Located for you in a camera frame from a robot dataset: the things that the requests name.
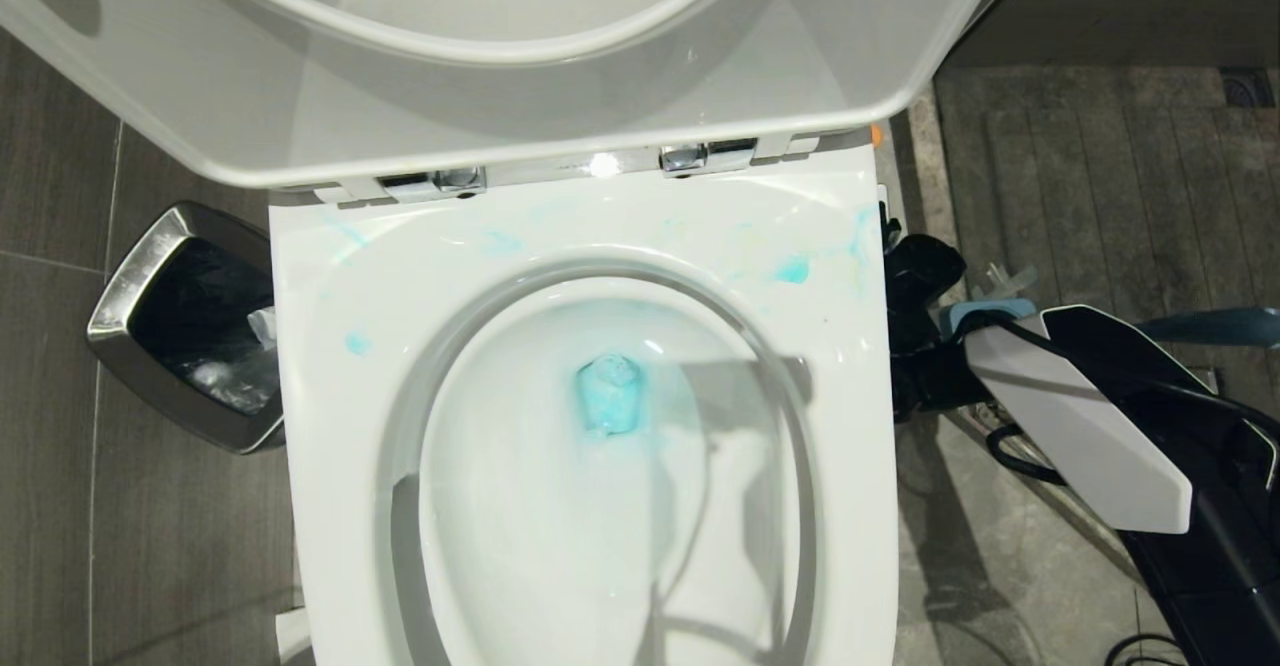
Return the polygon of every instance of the gray floor tile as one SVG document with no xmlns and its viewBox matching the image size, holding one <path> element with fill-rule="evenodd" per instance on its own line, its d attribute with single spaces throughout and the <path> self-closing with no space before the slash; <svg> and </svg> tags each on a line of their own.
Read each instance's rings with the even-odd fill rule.
<svg viewBox="0 0 1280 666">
<path fill-rule="evenodd" d="M 102 268 L 119 122 L 0 31 L 0 251 Z"/>
<path fill-rule="evenodd" d="M 897 465 L 900 663 L 1096 666 L 1137 631 L 1133 580 L 957 429 L 900 426 Z"/>
<path fill-rule="evenodd" d="M 1138 630 L 1144 634 L 1160 634 L 1170 637 L 1172 630 L 1169 628 L 1169 622 L 1165 621 L 1164 613 L 1160 612 L 1160 607 L 1156 606 L 1155 599 L 1148 597 L 1146 593 L 1139 593 L 1137 599 L 1138 607 Z"/>
<path fill-rule="evenodd" d="M 111 219 L 111 269 L 156 216 L 178 201 L 197 201 L 266 229 L 266 193 L 214 183 L 173 160 L 132 128 L 120 138 L 120 173 Z"/>
<path fill-rule="evenodd" d="M 275 663 L 293 601 L 284 451 L 224 453 L 110 375 L 97 432 L 93 663 Z"/>
<path fill-rule="evenodd" d="M 95 362 L 101 275 L 0 256 L 0 663 L 88 653 Z"/>
</svg>

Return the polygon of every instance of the wooden floor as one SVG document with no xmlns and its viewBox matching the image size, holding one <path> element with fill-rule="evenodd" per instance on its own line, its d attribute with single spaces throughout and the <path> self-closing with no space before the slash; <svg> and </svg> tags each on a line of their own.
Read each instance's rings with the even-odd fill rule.
<svg viewBox="0 0 1280 666">
<path fill-rule="evenodd" d="M 996 263 L 1036 266 L 1041 307 L 1280 307 L 1277 113 L 1226 106 L 1216 70 L 947 69 L 936 87 L 970 286 Z M 1280 412 L 1280 353 L 1171 351 Z"/>
</svg>

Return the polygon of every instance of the trash can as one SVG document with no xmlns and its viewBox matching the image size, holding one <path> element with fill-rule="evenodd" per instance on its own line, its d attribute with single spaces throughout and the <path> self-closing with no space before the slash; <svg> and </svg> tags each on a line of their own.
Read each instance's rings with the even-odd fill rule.
<svg viewBox="0 0 1280 666">
<path fill-rule="evenodd" d="M 124 256 L 93 309 L 88 345 L 178 425 L 251 453 L 284 441 L 271 306 L 266 234 L 183 202 Z"/>
</svg>

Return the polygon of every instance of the blue stain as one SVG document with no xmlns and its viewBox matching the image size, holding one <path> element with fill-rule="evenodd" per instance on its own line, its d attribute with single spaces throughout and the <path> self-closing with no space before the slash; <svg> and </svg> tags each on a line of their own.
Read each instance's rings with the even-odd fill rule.
<svg viewBox="0 0 1280 666">
<path fill-rule="evenodd" d="M 849 252 L 854 256 L 864 256 L 863 240 L 867 231 L 876 228 L 876 241 L 879 242 L 879 204 L 873 204 L 858 213 L 854 218 L 854 240 L 849 242 Z"/>
<path fill-rule="evenodd" d="M 348 332 L 347 333 L 347 351 L 356 356 L 364 356 L 369 353 L 369 350 L 374 347 L 374 342 L 369 341 L 366 334 L 361 332 Z"/>
<path fill-rule="evenodd" d="M 640 425 L 644 375 L 625 356 L 605 353 L 573 375 L 588 433 L 612 435 Z"/>
<path fill-rule="evenodd" d="M 786 283 L 804 283 L 809 280 L 809 256 L 792 254 L 778 266 L 773 278 Z"/>
<path fill-rule="evenodd" d="M 484 252 L 489 256 L 506 256 L 525 248 L 525 242 L 511 236 L 509 233 L 486 231 L 484 236 L 488 240 Z"/>
<path fill-rule="evenodd" d="M 361 248 L 371 243 L 367 236 L 360 233 L 360 229 L 357 229 L 352 224 L 348 224 L 347 222 L 343 222 L 342 219 L 334 216 L 333 214 L 325 214 L 324 220 L 326 224 L 338 231 L 338 233 L 346 236 L 347 240 L 351 241 L 351 246 L 344 251 L 339 252 L 337 256 L 338 261 L 343 264 L 349 261 L 352 254 L 360 251 Z"/>
</svg>

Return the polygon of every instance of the toilet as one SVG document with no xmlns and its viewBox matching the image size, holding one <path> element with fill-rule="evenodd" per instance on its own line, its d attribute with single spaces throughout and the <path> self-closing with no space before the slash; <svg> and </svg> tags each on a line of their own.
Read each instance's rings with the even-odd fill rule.
<svg viewBox="0 0 1280 666">
<path fill-rule="evenodd" d="M 892 662 L 868 124 L 979 0 L 0 0 L 270 188 L 320 665 Z"/>
</svg>

